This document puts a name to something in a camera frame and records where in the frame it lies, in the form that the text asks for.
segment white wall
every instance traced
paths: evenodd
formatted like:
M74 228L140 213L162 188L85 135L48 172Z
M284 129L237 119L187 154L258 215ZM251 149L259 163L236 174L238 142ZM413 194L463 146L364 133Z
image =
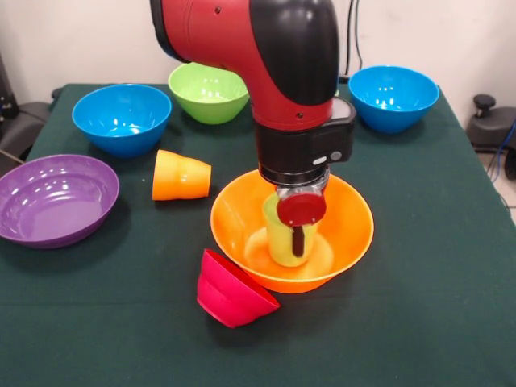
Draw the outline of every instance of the white wall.
M344 42L348 0L334 2ZM427 73L464 124L475 93L516 105L511 15L516 0L360 0L364 62ZM177 65L156 41L148 0L0 0L0 52L21 102L68 82L165 83Z

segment green tablecloth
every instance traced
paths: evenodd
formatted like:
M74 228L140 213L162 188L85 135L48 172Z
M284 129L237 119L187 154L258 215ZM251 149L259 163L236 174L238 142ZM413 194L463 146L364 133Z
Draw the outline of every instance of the green tablecloth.
M202 250L216 248L215 196L256 167L249 107L205 127L175 104L160 146L212 164L213 187L200 201L154 203L156 151L116 160L73 125L74 104L97 87L64 88L31 158L95 156L121 195L76 246L0 241L1 386L516 385L514 225L443 97L402 135L357 123L352 159L333 166L374 213L367 255L229 330L195 288Z

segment red robot arm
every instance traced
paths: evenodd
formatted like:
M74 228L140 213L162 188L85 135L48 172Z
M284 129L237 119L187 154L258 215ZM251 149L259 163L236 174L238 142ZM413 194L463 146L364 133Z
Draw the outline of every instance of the red robot arm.
M177 58L239 74L259 124L297 131L318 127L331 117L339 36L330 0L154 3L154 8L162 10L166 40ZM325 40L317 35L324 35ZM291 90L285 86L289 83ZM307 94L304 103L295 101L297 89Z
M278 187L281 221L326 210L328 165L352 152L354 110L334 98L339 29L331 0L150 0L172 57L239 74L252 104L261 175Z

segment orange cup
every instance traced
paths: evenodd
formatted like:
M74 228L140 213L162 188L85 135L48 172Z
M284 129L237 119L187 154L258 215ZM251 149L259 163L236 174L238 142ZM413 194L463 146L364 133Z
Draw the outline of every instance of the orange cup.
M210 192L211 166L160 149L156 157L152 200L199 199Z

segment green bowl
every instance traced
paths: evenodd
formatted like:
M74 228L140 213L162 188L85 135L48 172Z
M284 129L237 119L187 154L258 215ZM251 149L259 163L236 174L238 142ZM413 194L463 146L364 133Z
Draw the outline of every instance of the green bowl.
M186 113L208 125L231 121L249 100L238 75L198 63L182 64L172 71L169 88Z

